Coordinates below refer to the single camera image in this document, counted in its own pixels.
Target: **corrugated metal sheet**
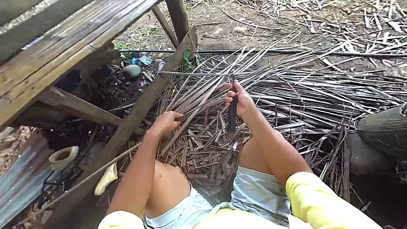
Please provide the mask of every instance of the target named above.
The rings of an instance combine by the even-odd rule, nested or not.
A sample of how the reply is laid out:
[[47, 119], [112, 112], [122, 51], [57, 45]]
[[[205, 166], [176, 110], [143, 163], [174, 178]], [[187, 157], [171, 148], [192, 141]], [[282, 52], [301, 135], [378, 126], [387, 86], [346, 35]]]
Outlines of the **corrugated metal sheet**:
[[[21, 152], [0, 177], [0, 228], [41, 194], [42, 184], [52, 172], [48, 157], [54, 151], [48, 148], [47, 140], [40, 132], [29, 137]], [[57, 173], [54, 173], [48, 180], [54, 181], [56, 177]]]

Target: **right hand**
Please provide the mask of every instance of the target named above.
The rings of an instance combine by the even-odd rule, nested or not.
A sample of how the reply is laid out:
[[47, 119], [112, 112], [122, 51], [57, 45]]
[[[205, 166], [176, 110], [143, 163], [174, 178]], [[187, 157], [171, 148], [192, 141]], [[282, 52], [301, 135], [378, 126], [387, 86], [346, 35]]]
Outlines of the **right hand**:
[[174, 111], [166, 111], [158, 116], [148, 132], [156, 136], [162, 136], [165, 133], [171, 132], [179, 126], [180, 121], [176, 121], [176, 119], [180, 117], [182, 117], [182, 114], [178, 114]]
[[[226, 88], [231, 88], [232, 85], [230, 83], [223, 83], [223, 86]], [[236, 89], [236, 93], [234, 91], [228, 91], [228, 94], [225, 98], [225, 105], [228, 107], [233, 100], [233, 97], [238, 96], [238, 103], [237, 103], [237, 115], [244, 118], [257, 110], [256, 105], [253, 102], [253, 99], [250, 97], [249, 93], [247, 93], [243, 87], [239, 84], [237, 80], [234, 81], [234, 88]]]

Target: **black pipe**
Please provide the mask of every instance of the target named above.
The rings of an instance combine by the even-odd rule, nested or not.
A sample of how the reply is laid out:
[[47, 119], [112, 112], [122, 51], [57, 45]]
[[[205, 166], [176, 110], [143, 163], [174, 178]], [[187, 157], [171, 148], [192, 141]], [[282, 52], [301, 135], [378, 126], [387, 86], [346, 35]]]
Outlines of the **black pipe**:
[[[252, 53], [258, 53], [262, 50], [254, 50]], [[266, 53], [281, 53], [281, 54], [295, 54], [295, 53], [303, 53], [306, 50], [268, 50]], [[122, 49], [120, 50], [121, 53], [173, 53], [175, 50], [138, 50], [138, 49]], [[198, 50], [199, 54], [232, 54], [236, 52], [236, 54], [240, 54], [241, 50]], [[327, 52], [324, 51], [316, 51], [311, 52], [312, 54], [325, 54]], [[352, 52], [332, 52], [328, 55], [334, 56], [346, 56], [346, 57], [375, 57], [375, 58], [397, 58], [397, 57], [407, 57], [407, 54], [378, 54], [378, 53], [352, 53]]]

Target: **knife handle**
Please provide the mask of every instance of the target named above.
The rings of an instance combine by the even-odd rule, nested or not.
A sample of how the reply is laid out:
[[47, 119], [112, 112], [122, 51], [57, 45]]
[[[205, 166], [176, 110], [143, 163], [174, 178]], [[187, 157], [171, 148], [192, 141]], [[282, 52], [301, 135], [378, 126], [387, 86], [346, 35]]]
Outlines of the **knife handle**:
[[[234, 88], [234, 82], [232, 86], [232, 91], [236, 92], [236, 89]], [[238, 97], [235, 96], [233, 97], [233, 100], [229, 105], [228, 132], [236, 132], [236, 108], [238, 101], [239, 101]]]

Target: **yellow shirt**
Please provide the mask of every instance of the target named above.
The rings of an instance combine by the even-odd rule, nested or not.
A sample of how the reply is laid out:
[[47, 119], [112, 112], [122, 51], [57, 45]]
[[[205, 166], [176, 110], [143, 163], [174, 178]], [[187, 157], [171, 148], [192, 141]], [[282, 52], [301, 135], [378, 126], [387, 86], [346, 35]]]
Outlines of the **yellow shirt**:
[[[290, 229], [306, 229], [310, 228], [310, 225], [314, 229], [381, 229], [363, 212], [338, 197], [312, 173], [298, 172], [291, 175], [286, 183], [286, 191], [295, 216], [289, 216]], [[116, 229], [142, 229], [144, 226], [141, 219], [132, 213], [115, 211], [101, 221], [98, 229], [112, 227]], [[194, 229], [209, 228], [284, 229], [286, 227], [274, 224], [249, 212], [221, 209], [215, 215], [204, 218], [194, 227]]]

